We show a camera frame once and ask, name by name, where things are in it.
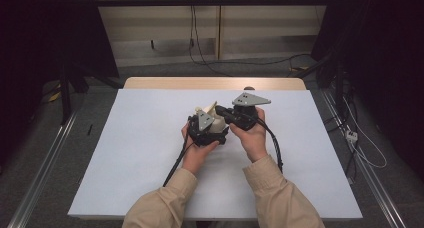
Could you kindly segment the person's left hand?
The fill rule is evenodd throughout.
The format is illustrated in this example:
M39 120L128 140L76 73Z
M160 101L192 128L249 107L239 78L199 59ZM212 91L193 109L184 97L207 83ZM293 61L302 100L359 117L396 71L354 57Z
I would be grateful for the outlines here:
M207 156L219 145L218 141L207 146L197 146L188 135L188 125L181 129L183 137L187 138L182 168L196 175L203 166Z

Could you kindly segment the black horizontal metal bar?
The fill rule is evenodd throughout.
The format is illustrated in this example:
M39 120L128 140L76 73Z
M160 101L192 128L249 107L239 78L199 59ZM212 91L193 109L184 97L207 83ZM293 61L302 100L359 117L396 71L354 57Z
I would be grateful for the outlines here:
M96 0L101 7L130 6L317 6L334 0Z

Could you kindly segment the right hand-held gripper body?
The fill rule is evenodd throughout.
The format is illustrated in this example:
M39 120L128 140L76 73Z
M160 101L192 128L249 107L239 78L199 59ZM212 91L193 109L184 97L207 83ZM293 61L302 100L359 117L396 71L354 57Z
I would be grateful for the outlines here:
M229 110L226 123L233 123L238 128L248 131L257 123L258 113L256 106L270 103L269 99L243 92L233 100L233 108Z

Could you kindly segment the person's right hand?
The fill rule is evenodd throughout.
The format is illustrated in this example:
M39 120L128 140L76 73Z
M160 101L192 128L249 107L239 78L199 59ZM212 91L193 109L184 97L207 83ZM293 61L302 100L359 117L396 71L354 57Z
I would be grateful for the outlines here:
M268 155L266 129L259 123L248 131L244 131L234 124L230 125L230 129L240 139L241 145L252 163Z

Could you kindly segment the black metal stand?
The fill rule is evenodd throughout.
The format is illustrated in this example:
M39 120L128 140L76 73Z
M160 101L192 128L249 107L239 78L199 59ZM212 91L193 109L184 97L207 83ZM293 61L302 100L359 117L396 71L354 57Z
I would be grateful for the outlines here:
M72 85L74 91L77 93L86 93L89 85L86 82L86 77L93 77L94 79L110 86L114 89L121 89L124 85L121 82L114 81L94 69L79 64L65 64L60 68L60 94L62 99L62 122L64 125L71 117L73 109L70 99L69 85Z

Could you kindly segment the wooden table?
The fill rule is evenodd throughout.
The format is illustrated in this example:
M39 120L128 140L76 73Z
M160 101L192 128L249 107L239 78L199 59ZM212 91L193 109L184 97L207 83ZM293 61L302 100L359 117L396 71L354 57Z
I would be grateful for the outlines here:
M299 78L252 77L130 77L125 89L305 90Z

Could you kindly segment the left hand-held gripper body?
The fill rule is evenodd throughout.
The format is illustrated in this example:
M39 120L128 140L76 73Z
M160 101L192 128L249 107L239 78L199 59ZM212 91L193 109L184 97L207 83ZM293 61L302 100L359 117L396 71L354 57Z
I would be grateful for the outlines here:
M214 141L218 141L221 133L210 133L208 131L200 131L197 126L188 127L188 134L197 146L207 146Z

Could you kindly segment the black curtain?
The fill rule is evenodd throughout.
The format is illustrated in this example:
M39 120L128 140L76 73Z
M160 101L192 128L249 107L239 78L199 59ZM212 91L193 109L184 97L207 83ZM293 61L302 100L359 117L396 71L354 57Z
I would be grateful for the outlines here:
M117 75L95 0L0 0L0 174L47 82L85 92L86 76Z
M353 17L344 70L395 151L424 181L424 0L342 0L326 7L312 56Z

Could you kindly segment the white table cover board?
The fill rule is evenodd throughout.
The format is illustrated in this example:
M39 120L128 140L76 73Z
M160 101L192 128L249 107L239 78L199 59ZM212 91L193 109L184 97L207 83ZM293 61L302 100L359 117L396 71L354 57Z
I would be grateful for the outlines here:
M229 107L237 90L123 89L118 92L82 183L68 211L82 219L120 219L143 194L163 185L183 145L180 133L196 107ZM362 213L311 93L264 91L270 153L282 152L283 174L325 220ZM189 220L253 220L249 160L233 134L207 157L188 202Z

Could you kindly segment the aluminium floor rail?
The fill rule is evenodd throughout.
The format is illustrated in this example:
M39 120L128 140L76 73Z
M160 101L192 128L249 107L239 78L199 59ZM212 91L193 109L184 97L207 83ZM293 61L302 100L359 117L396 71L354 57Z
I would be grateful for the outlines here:
M46 182L53 170L57 158L66 142L66 139L72 130L78 112L73 111L71 115L58 128L55 139L50 145L48 152L40 168L27 189L23 199L17 207L7 228L25 228L31 214L39 200L39 197L46 185Z
M399 213L398 208L396 207L389 193L383 187L383 184L378 178L375 172L375 166L373 166L368 161L368 159L366 158L366 155L363 153L358 143L351 141L347 137L346 135L347 129L340 128L340 130L343 133L345 140L347 141L349 149L354 153L357 167L361 170L368 186L371 189L371 192L376 198L376 201L379 207L381 208L384 216L386 217L390 227L391 228L407 228L406 224L404 223Z

